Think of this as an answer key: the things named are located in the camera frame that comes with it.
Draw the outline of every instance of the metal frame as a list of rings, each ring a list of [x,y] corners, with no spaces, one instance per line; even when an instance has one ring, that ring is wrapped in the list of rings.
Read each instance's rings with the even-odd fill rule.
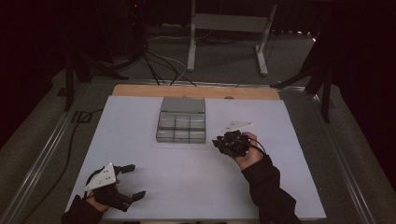
[[[187,62],[187,70],[189,72],[193,71],[195,66],[195,30],[208,29],[262,33],[262,41],[260,45],[255,46],[255,53],[257,56],[257,61],[259,62],[260,74],[262,76],[268,75],[263,50],[267,42],[268,35],[270,33],[277,5],[272,5],[268,17],[262,18],[196,13],[195,0],[191,1],[191,36],[189,59]]]
[[[130,83],[130,84],[155,84],[154,81],[151,82],[149,80],[138,80],[138,81],[136,81],[136,83],[133,82],[132,80],[124,81],[124,82]],[[219,83],[200,83],[200,84],[203,86],[230,86],[227,84],[219,84]],[[63,133],[67,127],[67,124],[70,122],[78,100],[85,94],[86,90],[88,89],[88,86],[89,86],[89,84],[81,84],[81,87],[78,88],[77,99],[76,99],[75,103],[71,106],[70,111],[67,113],[64,113],[64,115],[61,117],[57,127],[55,128],[54,132],[52,133],[51,137],[49,138],[48,143],[40,152],[40,155],[36,159],[34,165],[31,167],[30,171],[26,174],[26,177],[22,181],[22,183],[21,183],[19,189],[17,190],[17,193],[14,195],[11,203],[8,205],[6,211],[1,216],[0,223],[2,223],[2,224],[15,223],[16,220],[19,218],[19,215],[21,214],[21,210],[23,209],[27,200],[29,199],[30,195],[32,194],[32,192],[35,188],[35,185],[36,185],[37,181],[39,180],[41,174],[44,172],[44,169],[46,168],[53,151],[55,150],[59,141],[61,140]],[[304,91],[304,88],[287,87],[282,91],[302,93]],[[334,134],[332,133],[332,130],[329,127],[329,124],[325,123],[325,121],[321,117],[320,101],[319,101],[318,96],[317,95],[308,95],[307,97],[310,97],[311,105],[313,106],[314,111],[318,116],[318,120],[320,122],[322,131],[324,132],[324,134],[326,136],[326,139],[328,141],[330,149],[332,150],[332,153],[335,157],[340,174],[344,178],[344,182],[346,184],[349,195],[350,195],[353,203],[355,204],[356,210],[361,218],[361,222],[363,224],[375,224],[376,222],[375,222],[374,216],[373,216],[370,208],[368,207],[367,202],[364,199],[364,195],[361,191],[359,184],[357,183],[354,175],[352,174],[352,171],[349,168],[349,165],[347,164],[347,160],[345,158],[343,150],[337,144],[336,138],[335,138]]]
[[[35,185],[37,184],[44,170],[46,169],[53,152],[55,151],[59,141],[64,135],[64,131],[66,130],[67,125],[73,118],[76,102],[81,98],[82,95],[85,94],[88,86],[89,84],[81,83],[78,87],[75,103],[71,104],[69,112],[64,112],[63,116],[59,120],[47,144],[41,150],[37,159],[35,159],[35,162],[31,166],[30,170],[27,172],[17,192],[12,198],[11,203],[8,205],[6,211],[1,216],[0,223],[11,224],[15,223],[18,220],[23,207],[29,200],[30,195],[35,189]]]

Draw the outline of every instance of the metal stand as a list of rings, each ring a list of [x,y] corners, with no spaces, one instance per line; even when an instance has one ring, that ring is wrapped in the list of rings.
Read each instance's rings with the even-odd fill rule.
[[[262,76],[268,75],[263,50],[271,29],[277,5],[272,5],[268,17],[262,18],[196,13],[195,0],[191,1],[191,39],[189,59],[187,62],[188,71],[191,72],[194,70],[196,50],[195,29],[207,29],[262,33],[262,42],[260,43],[260,45],[257,45],[255,47],[255,52],[257,55],[257,60],[259,62],[260,74]]]
[[[323,95],[321,102],[321,115],[327,123],[329,120],[329,103],[330,103],[330,91],[332,85],[332,70],[333,66],[325,67],[323,65],[316,65],[304,72],[300,72],[298,75],[291,77],[281,83],[270,85],[271,88],[283,89],[290,84],[303,79],[304,77],[312,76],[308,84],[305,87],[307,94],[317,94],[320,87],[323,85]]]

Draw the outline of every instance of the wire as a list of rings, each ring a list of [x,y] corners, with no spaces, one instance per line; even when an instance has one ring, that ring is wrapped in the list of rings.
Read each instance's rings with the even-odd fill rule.
[[[250,79],[251,77],[253,77],[254,75],[258,75],[257,72],[251,74],[249,77],[246,77],[244,80],[242,80],[241,82],[239,82],[235,87],[239,87],[240,85],[242,85],[244,82],[246,82],[248,79]]]
[[[262,144],[261,144],[259,141],[257,141],[256,139],[253,139],[253,138],[249,138],[248,140],[253,140],[253,141],[257,142],[257,143],[260,145],[260,147],[262,147],[262,150],[264,151],[264,154],[265,154],[265,155],[267,154],[267,153],[265,152],[264,147],[262,146]]]
[[[213,35],[217,40],[213,41],[210,39],[207,39],[210,35]],[[219,31],[211,31],[209,32],[207,35],[203,36],[203,37],[198,37],[198,40],[201,40],[202,42],[205,42],[204,44],[198,44],[197,46],[204,46],[204,45],[220,45],[220,44],[232,44],[235,43],[237,41],[240,40],[244,40],[246,39],[248,36],[250,36],[251,33],[244,33],[244,35],[242,37],[239,38],[231,38],[229,36],[224,35],[222,32]],[[227,39],[231,39],[230,41],[222,41],[222,38],[227,38]]]
[[[180,62],[180,61],[178,61],[178,60],[175,60],[175,59],[171,59],[171,58],[167,58],[167,57],[164,57],[164,56],[157,55],[157,54],[155,54],[155,53],[153,53],[153,52],[151,52],[151,51],[149,51],[149,50],[146,50],[146,52],[150,53],[151,55],[153,55],[153,56],[155,56],[155,57],[157,57],[157,58],[159,58],[159,59],[161,59],[162,61],[166,62],[167,64],[159,63],[159,62],[157,62],[157,61],[155,61],[155,60],[152,60],[152,59],[150,59],[150,58],[148,58],[148,60],[150,60],[150,61],[152,61],[152,62],[154,62],[154,63],[157,63],[157,64],[159,64],[159,65],[161,65],[161,66],[164,66],[164,67],[166,67],[166,68],[169,68],[169,69],[171,69],[171,70],[173,70],[173,71],[175,71],[176,76],[175,76],[175,78],[172,80],[172,82],[169,84],[170,86],[172,86],[173,84],[175,84],[175,83],[176,83],[179,79],[181,79],[181,78],[184,78],[184,79],[186,79],[187,81],[189,81],[191,85],[193,85],[193,86],[195,86],[195,87],[197,86],[197,85],[196,85],[195,83],[193,83],[191,80],[189,80],[188,78],[184,77],[184,74],[186,73],[186,70],[187,70],[186,65],[184,65],[184,63],[182,63],[182,62]],[[180,73],[177,71],[177,69],[176,69],[171,63],[169,63],[168,61],[166,61],[166,59],[182,64],[182,66],[183,66],[183,68],[184,68],[183,73],[180,74]]]
[[[94,171],[94,172],[90,175],[90,177],[88,177],[88,180],[87,180],[87,183],[85,184],[85,186],[87,186],[87,185],[91,182],[91,179],[93,178],[94,175],[97,175],[97,174],[101,173],[101,172],[103,171],[103,169],[105,169],[105,167],[103,167],[103,168],[101,168],[101,169],[99,169],[99,170]],[[83,197],[83,199],[84,199],[84,200],[87,199],[87,191],[84,191],[84,197]]]
[[[255,140],[255,139],[252,139],[252,138],[249,138],[249,140],[254,140],[255,142],[257,142],[257,143],[259,143],[257,140]],[[252,144],[248,144],[248,143],[245,143],[245,142],[243,142],[243,141],[241,141],[241,140],[238,140],[238,139],[233,139],[233,141],[235,141],[235,142],[238,142],[238,143],[241,143],[241,144],[243,144],[243,145],[245,145],[245,146],[249,146],[249,147],[254,147],[254,148],[256,148],[257,150],[259,150],[260,151],[260,153],[262,153],[262,155],[267,155],[267,153],[265,152],[265,149],[264,149],[264,147],[262,146],[262,144],[260,144],[260,146],[262,147],[262,149],[261,148],[259,148],[259,147],[256,147],[256,146],[254,146],[254,145],[252,145]]]
[[[260,86],[260,84],[262,84],[262,80],[264,79],[264,77],[262,76],[261,78],[260,78],[260,81],[259,81],[259,83],[257,83],[257,86],[256,86],[256,88],[259,88],[259,86]]]
[[[35,212],[35,210],[38,208],[38,206],[40,206],[40,204],[42,204],[42,203],[47,199],[47,197],[52,193],[52,191],[55,189],[55,187],[59,184],[59,182],[61,181],[62,177],[64,176],[64,173],[66,172],[67,167],[68,167],[69,162],[70,162],[70,157],[71,157],[71,152],[72,152],[72,146],[73,146],[74,135],[75,135],[75,133],[76,133],[76,130],[77,130],[78,125],[79,125],[84,119],[86,119],[88,116],[91,116],[92,114],[97,113],[97,112],[101,112],[101,111],[103,111],[103,109],[98,109],[98,110],[94,110],[94,111],[92,111],[92,112],[88,112],[87,115],[85,115],[84,117],[82,117],[82,118],[78,121],[77,125],[76,125],[75,128],[73,129],[72,136],[71,136],[70,141],[69,141],[69,147],[68,147],[68,150],[67,150],[67,159],[66,159],[66,164],[64,165],[64,169],[62,170],[62,172],[61,172],[60,176],[58,177],[58,179],[55,181],[55,183],[52,185],[52,187],[51,187],[51,188],[49,189],[49,191],[46,193],[46,195],[44,195],[44,197],[35,205],[35,207],[34,207],[34,208],[32,209],[32,211],[28,214],[28,216],[22,221],[22,223],[25,223],[25,222],[27,221],[27,219],[29,219],[29,217]]]
[[[162,39],[162,38],[168,38],[168,39],[184,39],[184,38],[190,38],[189,36],[166,36],[166,35],[160,35],[156,37],[152,37],[148,41],[156,40],[156,39]]]
[[[121,70],[118,70],[118,72],[121,73],[121,72],[123,72],[123,71],[125,71],[125,70],[127,70],[127,69],[130,69],[132,66],[134,66],[135,64],[137,64],[138,61],[139,61],[138,59],[134,60],[134,62],[132,62],[131,64],[129,64],[129,65],[127,65],[126,67],[122,68]]]
[[[187,29],[187,28],[189,28],[190,26],[186,26],[186,27],[181,27],[179,30],[177,30],[177,31],[174,31],[174,32],[170,32],[170,33],[167,33],[166,35],[178,35],[178,34],[180,34],[180,33],[183,33],[183,32],[189,32],[189,30]],[[163,35],[163,33],[152,33],[152,32],[150,32],[150,34],[151,35]]]
[[[151,74],[153,75],[153,77],[154,77],[154,79],[156,80],[157,84],[158,84],[159,86],[161,85],[161,84],[160,84],[160,81],[159,81],[159,79],[160,79],[160,80],[163,82],[163,84],[167,86],[168,84],[166,84],[166,82],[163,80],[163,78],[160,77],[160,76],[155,72],[154,68],[151,66],[151,64],[150,64],[150,62],[149,62],[149,58],[148,58],[148,56],[147,56],[146,53],[145,53],[145,50],[142,51],[142,56],[143,56],[143,58],[146,60],[147,66],[148,66],[149,70],[151,71]]]

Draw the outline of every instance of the black sleeve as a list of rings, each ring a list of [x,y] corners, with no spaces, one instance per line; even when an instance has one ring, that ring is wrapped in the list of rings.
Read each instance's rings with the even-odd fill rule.
[[[259,207],[260,221],[276,224],[301,223],[294,214],[296,201],[279,187],[280,172],[266,155],[242,171],[249,183],[250,196]]]
[[[76,195],[69,211],[61,217],[62,224],[97,224],[103,213]]]

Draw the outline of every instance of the white board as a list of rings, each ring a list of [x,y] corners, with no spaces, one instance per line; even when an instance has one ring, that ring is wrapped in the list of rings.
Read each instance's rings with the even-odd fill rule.
[[[248,182],[236,163],[219,153],[211,140],[232,120],[253,125],[255,133],[281,173],[281,188],[297,200],[300,219],[326,217],[304,154],[283,101],[205,99],[206,143],[156,142],[162,97],[110,96],[82,165],[69,204],[83,193],[89,175],[113,162],[136,165],[120,174],[119,192],[146,197],[124,213],[109,209],[112,220],[248,220],[258,209]]]

